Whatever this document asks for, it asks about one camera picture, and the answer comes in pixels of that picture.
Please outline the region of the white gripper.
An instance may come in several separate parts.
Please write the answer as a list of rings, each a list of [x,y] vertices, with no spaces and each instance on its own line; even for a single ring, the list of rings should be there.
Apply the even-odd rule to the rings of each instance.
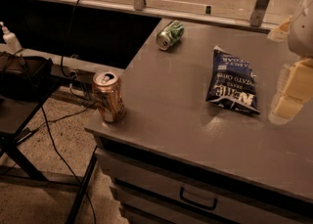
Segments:
[[[313,98],[313,0],[301,0],[292,17],[271,29],[267,38],[288,39],[289,49],[306,57],[283,66],[272,101],[273,120],[292,120]]]

